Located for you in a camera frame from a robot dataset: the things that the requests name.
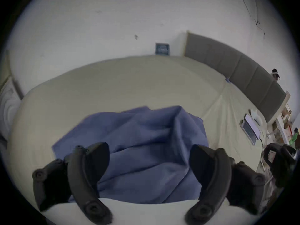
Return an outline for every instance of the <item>bed frame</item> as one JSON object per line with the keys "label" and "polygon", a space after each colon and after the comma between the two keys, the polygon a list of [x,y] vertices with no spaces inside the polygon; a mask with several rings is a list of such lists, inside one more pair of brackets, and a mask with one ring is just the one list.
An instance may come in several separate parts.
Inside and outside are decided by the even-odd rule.
{"label": "bed frame", "polygon": [[261,111],[268,124],[279,116],[290,97],[257,62],[211,38],[188,33],[184,56],[228,77]]}

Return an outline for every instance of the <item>smartphone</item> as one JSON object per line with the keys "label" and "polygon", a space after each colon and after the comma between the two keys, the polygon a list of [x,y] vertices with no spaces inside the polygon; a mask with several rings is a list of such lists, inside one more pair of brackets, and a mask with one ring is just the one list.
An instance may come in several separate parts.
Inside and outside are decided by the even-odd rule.
{"label": "smartphone", "polygon": [[240,122],[240,126],[242,130],[246,133],[247,137],[250,139],[253,146],[255,146],[256,143],[256,135],[252,128],[250,127],[249,123],[247,123],[244,119]]}

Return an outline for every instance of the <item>white bed sheet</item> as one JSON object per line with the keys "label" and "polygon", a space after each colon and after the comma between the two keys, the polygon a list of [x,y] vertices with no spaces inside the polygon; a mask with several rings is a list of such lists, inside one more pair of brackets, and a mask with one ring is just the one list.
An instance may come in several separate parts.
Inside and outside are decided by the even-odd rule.
{"label": "white bed sheet", "polygon": [[[13,182],[36,208],[32,172],[55,159],[51,146],[89,114],[181,105],[204,120],[209,146],[256,170],[262,145],[239,126],[253,103],[209,66],[186,57],[143,56],[87,65],[47,81],[23,99],[7,152]],[[265,141],[266,122],[260,127]]]}

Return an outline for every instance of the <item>white wall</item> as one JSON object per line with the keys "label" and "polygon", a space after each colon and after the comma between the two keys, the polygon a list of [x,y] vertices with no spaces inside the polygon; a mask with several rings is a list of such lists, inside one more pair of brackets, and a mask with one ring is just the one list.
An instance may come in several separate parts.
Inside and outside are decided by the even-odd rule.
{"label": "white wall", "polygon": [[105,59],[154,54],[155,43],[182,55],[187,30],[226,43],[266,70],[277,68],[280,85],[300,111],[299,55],[284,22],[267,0],[34,0],[7,43],[10,65],[26,94],[71,69]]}
{"label": "white wall", "polygon": [[300,129],[300,113],[297,115],[295,121],[293,122],[293,126],[292,126],[293,133],[295,128]]}

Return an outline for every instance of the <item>mattress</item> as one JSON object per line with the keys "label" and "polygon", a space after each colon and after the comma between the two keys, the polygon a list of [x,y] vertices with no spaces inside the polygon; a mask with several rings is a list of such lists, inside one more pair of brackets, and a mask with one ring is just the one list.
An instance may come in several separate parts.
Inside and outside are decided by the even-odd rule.
{"label": "mattress", "polygon": [[[253,103],[209,66],[186,57],[142,56],[90,64],[32,89],[14,118],[9,172],[35,207],[32,172],[55,159],[52,145],[89,114],[182,106],[203,119],[209,146],[257,169],[262,143],[253,146],[239,126]],[[263,120],[261,139],[265,141]]]}

